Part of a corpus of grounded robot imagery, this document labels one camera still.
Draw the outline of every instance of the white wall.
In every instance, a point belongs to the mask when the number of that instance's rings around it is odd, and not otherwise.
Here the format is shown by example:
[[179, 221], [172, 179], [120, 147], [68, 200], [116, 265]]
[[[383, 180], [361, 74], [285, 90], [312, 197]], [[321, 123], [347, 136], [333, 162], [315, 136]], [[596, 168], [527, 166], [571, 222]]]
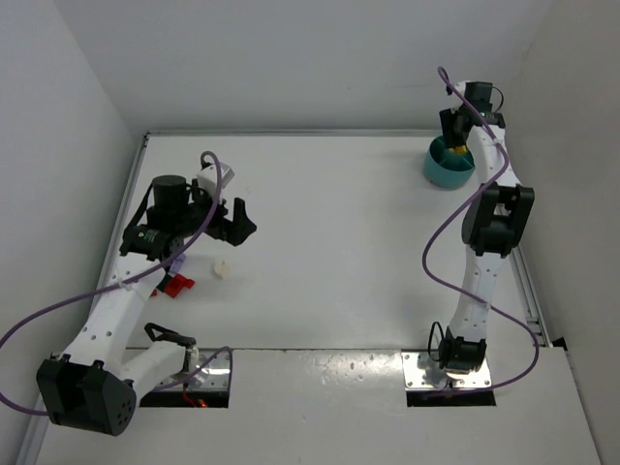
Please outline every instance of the white wall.
[[620, 3], [556, 0], [508, 97], [511, 157], [537, 200], [524, 236], [605, 463], [620, 402]]
[[55, 0], [131, 129], [436, 128], [435, 69], [513, 78], [550, 0]]
[[[93, 289], [137, 142], [51, 0], [0, 2], [0, 332]], [[32, 406], [43, 357], [63, 348], [88, 302], [18, 332], [0, 388]], [[0, 463], [28, 417], [0, 406]]]

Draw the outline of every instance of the robotic arm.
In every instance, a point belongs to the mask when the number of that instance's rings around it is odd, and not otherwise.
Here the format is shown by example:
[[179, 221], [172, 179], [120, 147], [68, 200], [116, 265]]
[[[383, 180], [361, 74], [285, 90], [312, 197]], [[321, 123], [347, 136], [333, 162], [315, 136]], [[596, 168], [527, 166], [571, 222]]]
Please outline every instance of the robotic arm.
[[[233, 171], [222, 165], [223, 187], [233, 176]], [[153, 179], [123, 233], [108, 284], [131, 278], [151, 268], [154, 261], [171, 257], [204, 221], [213, 204], [215, 185], [216, 171], [204, 161], [190, 185], [182, 176]], [[146, 208], [151, 191], [154, 205]], [[242, 199], [234, 200], [232, 221], [226, 218], [225, 204], [220, 201], [217, 205], [206, 233], [237, 246], [257, 227], [247, 217]], [[144, 212], [147, 221], [140, 225]], [[127, 428], [140, 400], [150, 390], [196, 365], [194, 338], [154, 324], [145, 327], [154, 341], [152, 346], [123, 363], [140, 313], [151, 293], [169, 282], [169, 271], [160, 269], [103, 294], [76, 339], [59, 357], [44, 360], [37, 383], [51, 422], [117, 436]], [[153, 329], [161, 334], [156, 337]]]
[[[493, 84], [466, 81], [459, 82], [456, 88], [486, 119], [505, 147], [504, 117], [494, 112], [490, 103]], [[486, 183], [504, 164], [495, 142], [465, 105], [441, 111], [440, 118], [447, 147], [457, 153], [469, 148], [480, 183]], [[533, 202], [534, 190], [521, 186], [508, 166], [470, 205], [461, 229], [467, 257], [464, 290], [485, 302], [491, 301], [497, 276], [523, 235]], [[488, 312], [488, 304], [465, 294], [460, 296], [439, 346], [440, 368], [465, 374], [480, 369], [486, 352]]]

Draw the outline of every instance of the black slot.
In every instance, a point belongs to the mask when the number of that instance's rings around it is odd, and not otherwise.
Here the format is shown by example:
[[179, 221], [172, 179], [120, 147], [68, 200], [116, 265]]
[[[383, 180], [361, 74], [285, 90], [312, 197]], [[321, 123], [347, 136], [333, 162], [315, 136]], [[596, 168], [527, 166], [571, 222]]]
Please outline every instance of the black slot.
[[471, 394], [429, 395], [430, 392], [407, 392], [407, 407], [495, 407], [492, 390]]
[[[202, 400], [207, 409], [229, 408], [229, 396], [225, 392], [188, 391], [187, 396], [195, 402]], [[180, 390], [149, 392], [142, 398], [139, 405], [141, 407], [195, 408], [187, 399], [183, 398], [183, 393]]]

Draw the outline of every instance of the white table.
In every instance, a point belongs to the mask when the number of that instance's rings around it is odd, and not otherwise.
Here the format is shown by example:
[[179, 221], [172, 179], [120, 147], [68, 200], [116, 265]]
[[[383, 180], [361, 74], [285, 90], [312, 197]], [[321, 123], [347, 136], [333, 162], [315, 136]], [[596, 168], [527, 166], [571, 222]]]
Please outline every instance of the white table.
[[[429, 184], [421, 164], [431, 139], [151, 137], [119, 225], [154, 176], [189, 179], [208, 149], [237, 173], [226, 197], [245, 199], [259, 227], [238, 248], [197, 242], [182, 270], [196, 286], [151, 299], [139, 324], [168, 326], [203, 347], [246, 349], [235, 351], [231, 406], [139, 409], [119, 438], [52, 425], [37, 463], [598, 463], [560, 349], [542, 349], [529, 377], [496, 393], [497, 407], [407, 408], [398, 350], [424, 347], [431, 323], [446, 324], [457, 301], [423, 274], [421, 250], [478, 185]], [[459, 229], [457, 220], [430, 261], [456, 283]], [[224, 281], [211, 273], [219, 259], [232, 270]], [[524, 319], [509, 265], [494, 301]], [[131, 346], [147, 345], [137, 330]], [[489, 319], [488, 346], [496, 382], [533, 353], [525, 331], [500, 317]]]

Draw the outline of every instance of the teal bowl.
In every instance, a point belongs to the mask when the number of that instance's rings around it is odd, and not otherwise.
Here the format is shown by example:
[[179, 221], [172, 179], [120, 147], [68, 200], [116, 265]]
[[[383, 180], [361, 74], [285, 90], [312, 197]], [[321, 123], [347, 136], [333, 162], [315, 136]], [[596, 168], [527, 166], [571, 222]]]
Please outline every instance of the teal bowl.
[[474, 157], [467, 151], [457, 154], [446, 148], [444, 138], [435, 138], [424, 159], [424, 176], [436, 186], [457, 189], [467, 182], [474, 172]]

